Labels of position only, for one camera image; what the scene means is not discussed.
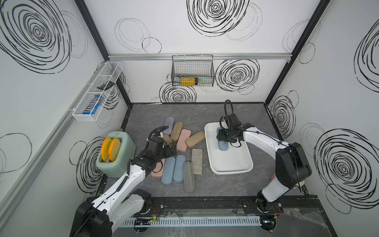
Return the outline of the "purple fabric glasses case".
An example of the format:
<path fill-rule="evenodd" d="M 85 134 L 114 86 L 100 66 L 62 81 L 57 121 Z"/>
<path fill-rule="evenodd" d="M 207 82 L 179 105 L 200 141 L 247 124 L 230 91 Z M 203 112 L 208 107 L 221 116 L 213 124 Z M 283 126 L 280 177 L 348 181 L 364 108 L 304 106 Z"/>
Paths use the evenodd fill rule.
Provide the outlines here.
<path fill-rule="evenodd" d="M 163 131 L 163 134 L 164 135 L 171 135 L 172 133 L 172 130 L 173 130 L 173 126 L 174 126 L 174 123 L 175 123 L 175 119 L 174 117 L 172 116 L 168 116 L 165 120 L 165 126 L 167 126 L 168 128 L 166 130 Z"/>

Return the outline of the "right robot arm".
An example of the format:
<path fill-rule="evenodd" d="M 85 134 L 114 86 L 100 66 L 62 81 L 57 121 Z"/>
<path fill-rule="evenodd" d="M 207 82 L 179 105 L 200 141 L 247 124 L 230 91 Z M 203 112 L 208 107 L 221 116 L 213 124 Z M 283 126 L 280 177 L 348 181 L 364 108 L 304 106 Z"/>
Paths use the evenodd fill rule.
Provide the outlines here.
<path fill-rule="evenodd" d="M 228 143 L 253 144 L 269 154 L 275 161 L 275 177 L 257 194 L 256 205 L 259 211 L 267 213 L 277 205 L 281 196 L 305 181 L 312 175 L 312 169 L 301 144 L 278 140 L 256 127 L 231 131 L 220 128 L 218 141 Z"/>

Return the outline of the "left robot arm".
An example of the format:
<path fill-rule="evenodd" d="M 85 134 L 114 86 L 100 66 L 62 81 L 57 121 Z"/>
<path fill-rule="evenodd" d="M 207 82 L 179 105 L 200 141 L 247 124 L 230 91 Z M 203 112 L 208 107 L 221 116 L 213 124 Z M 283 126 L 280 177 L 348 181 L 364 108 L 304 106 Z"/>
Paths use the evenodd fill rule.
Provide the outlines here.
<path fill-rule="evenodd" d="M 137 213 L 147 213 L 151 195 L 136 186 L 141 183 L 163 159 L 177 154 L 176 145 L 154 144 L 129 162 L 125 174 L 98 198 L 83 202 L 76 210 L 69 235 L 71 237 L 110 237 Z"/>

